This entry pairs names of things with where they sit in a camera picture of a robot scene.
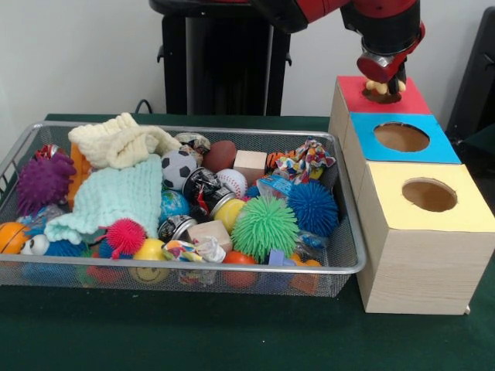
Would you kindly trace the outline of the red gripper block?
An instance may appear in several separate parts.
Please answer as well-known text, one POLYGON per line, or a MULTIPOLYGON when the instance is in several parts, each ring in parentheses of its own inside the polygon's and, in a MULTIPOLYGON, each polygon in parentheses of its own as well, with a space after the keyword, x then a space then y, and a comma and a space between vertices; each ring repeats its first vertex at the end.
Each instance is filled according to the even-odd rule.
POLYGON ((357 60, 358 69, 369 80, 387 83, 389 94, 397 94, 398 91, 404 92, 407 82, 405 62, 424 36, 425 24, 421 22, 417 34, 413 37, 412 44, 398 53, 380 55, 371 52, 365 45, 362 45, 363 52, 357 60))

